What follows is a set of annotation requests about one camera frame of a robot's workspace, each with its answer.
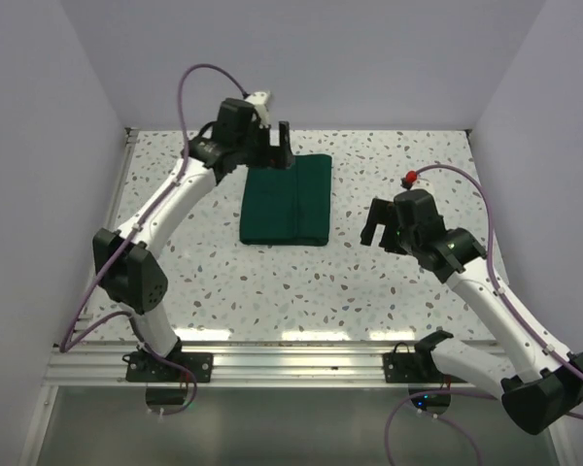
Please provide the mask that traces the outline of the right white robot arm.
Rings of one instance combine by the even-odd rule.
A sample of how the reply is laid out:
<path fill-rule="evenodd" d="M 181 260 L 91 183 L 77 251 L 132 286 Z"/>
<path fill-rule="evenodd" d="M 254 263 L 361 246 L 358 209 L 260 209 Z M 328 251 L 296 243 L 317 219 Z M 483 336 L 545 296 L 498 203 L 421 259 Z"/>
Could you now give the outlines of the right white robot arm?
<path fill-rule="evenodd" d="M 431 383 L 445 376 L 494 396 L 512 421 L 536 435 L 583 402 L 583 351 L 575 353 L 541 325 L 500 279 L 490 255 L 463 228 L 448 229 L 433 196 L 424 189 L 375 198 L 360 242 L 414 257 L 426 271 L 464 300 L 502 346 L 500 359 L 436 330 L 413 351 L 383 356 L 389 383 Z"/>

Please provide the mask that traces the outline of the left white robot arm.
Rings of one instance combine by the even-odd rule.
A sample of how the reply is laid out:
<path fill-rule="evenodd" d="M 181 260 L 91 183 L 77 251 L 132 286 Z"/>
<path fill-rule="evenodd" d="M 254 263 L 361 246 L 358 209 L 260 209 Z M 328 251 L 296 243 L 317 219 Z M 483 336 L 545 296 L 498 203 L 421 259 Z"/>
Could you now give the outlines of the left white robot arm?
<path fill-rule="evenodd" d="M 269 91 L 224 99 L 217 118 L 184 139 L 180 159 L 153 196 L 117 229 L 102 228 L 93 238 L 97 282 L 127 312 L 142 349 L 151 355 L 148 368 L 161 381 L 180 375 L 183 358 L 164 310 L 168 279 L 158 258 L 189 211 L 237 167 L 292 165 L 289 124 L 280 122 L 278 145 L 270 140 L 271 100 Z"/>

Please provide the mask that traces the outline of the green surgical cloth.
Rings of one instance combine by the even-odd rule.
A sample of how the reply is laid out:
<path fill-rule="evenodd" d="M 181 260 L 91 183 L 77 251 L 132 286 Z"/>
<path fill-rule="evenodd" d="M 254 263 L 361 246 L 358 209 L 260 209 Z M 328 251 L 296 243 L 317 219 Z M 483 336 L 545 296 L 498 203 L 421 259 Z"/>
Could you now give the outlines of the green surgical cloth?
<path fill-rule="evenodd" d="M 286 170 L 248 171 L 239 240 L 248 246 L 328 244 L 332 157 L 300 155 Z"/>

